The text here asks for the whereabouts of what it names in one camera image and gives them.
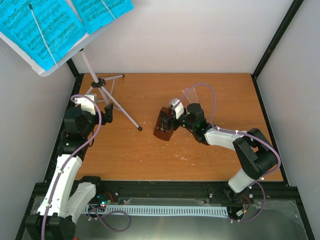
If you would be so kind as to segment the clear plastic metronome cover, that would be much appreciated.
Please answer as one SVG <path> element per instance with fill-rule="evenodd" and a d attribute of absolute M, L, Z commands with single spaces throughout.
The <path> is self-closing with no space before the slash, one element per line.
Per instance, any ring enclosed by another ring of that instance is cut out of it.
<path fill-rule="evenodd" d="M 196 93 L 195 88 L 193 87 L 190 91 L 188 88 L 182 89 L 182 92 L 184 94 L 184 99 L 189 103 L 199 103 L 199 99 Z"/>

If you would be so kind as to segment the brown wooden metronome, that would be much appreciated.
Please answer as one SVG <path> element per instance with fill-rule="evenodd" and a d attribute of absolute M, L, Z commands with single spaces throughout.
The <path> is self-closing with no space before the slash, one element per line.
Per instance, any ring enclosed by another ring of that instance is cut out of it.
<path fill-rule="evenodd" d="M 153 135 L 162 141 L 168 142 L 174 133 L 173 120 L 172 110 L 162 107 L 154 127 Z"/>

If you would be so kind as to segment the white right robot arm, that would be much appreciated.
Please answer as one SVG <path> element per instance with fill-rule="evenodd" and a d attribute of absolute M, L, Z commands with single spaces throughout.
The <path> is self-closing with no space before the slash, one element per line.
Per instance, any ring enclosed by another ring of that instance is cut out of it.
<path fill-rule="evenodd" d="M 234 202 L 246 188 L 281 165 L 279 154 L 258 128 L 238 131 L 212 125 L 207 122 L 199 103 L 183 107 L 174 99 L 170 107 L 160 110 L 153 134 L 163 141 L 169 141 L 179 127 L 189 131 L 201 144 L 235 151 L 240 169 L 221 191 L 229 202 Z"/>

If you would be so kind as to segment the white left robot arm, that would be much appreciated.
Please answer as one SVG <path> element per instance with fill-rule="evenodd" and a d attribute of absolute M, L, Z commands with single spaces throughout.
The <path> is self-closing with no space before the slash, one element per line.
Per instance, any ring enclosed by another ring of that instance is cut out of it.
<path fill-rule="evenodd" d="M 113 121 L 113 103 L 99 111 L 93 95 L 74 99 L 76 106 L 65 111 L 52 180 L 35 214 L 28 215 L 25 227 L 33 240 L 72 240 L 76 223 L 87 203 L 103 198 L 99 176 L 85 176 L 71 192 L 87 149 L 100 127 Z"/>

